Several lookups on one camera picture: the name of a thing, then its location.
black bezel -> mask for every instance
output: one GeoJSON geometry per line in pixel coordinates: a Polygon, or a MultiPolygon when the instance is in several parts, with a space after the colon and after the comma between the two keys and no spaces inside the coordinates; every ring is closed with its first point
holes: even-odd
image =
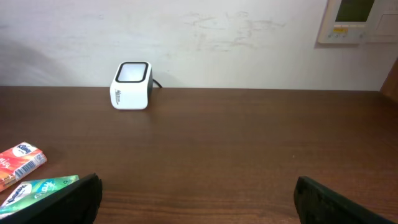
{"type": "Polygon", "coordinates": [[[145,80],[145,77],[147,76],[147,71],[148,71],[148,66],[149,64],[147,62],[123,62],[122,64],[120,64],[119,66],[119,70],[118,70],[118,74],[116,75],[115,81],[117,81],[118,83],[140,83],[142,81],[145,80]],[[142,77],[142,80],[140,81],[119,81],[119,75],[120,75],[120,71],[123,68],[123,65],[125,64],[145,64],[145,71],[144,71],[144,76],[142,77]]]}

light switch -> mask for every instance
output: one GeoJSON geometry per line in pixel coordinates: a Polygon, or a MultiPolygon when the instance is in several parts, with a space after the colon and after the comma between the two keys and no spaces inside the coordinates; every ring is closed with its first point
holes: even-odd
{"type": "Polygon", "coordinates": [[[376,35],[398,35],[398,15],[383,15],[376,35]]]}

power cord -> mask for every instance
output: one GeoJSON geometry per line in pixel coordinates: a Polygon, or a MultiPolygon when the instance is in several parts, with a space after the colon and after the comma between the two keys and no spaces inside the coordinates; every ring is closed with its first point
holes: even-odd
{"type": "Polygon", "coordinates": [[[158,81],[156,81],[155,79],[153,79],[153,81],[154,83],[156,83],[157,86],[159,86],[159,88],[163,88],[163,86],[158,81]]]}

barcode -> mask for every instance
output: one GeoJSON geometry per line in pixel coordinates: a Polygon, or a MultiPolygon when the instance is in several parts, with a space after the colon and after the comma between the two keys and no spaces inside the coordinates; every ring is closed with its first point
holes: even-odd
{"type": "Polygon", "coordinates": [[[17,176],[17,179],[22,178],[26,173],[30,172],[32,169],[35,169],[35,167],[36,164],[33,161],[30,161],[18,170],[15,170],[15,175],[17,176]]]}

orange and red packet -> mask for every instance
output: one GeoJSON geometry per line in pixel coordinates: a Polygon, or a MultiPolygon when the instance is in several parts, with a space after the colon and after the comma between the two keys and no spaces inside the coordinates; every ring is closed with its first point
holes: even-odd
{"type": "Polygon", "coordinates": [[[46,161],[40,149],[26,142],[0,153],[0,192],[46,161]]]}

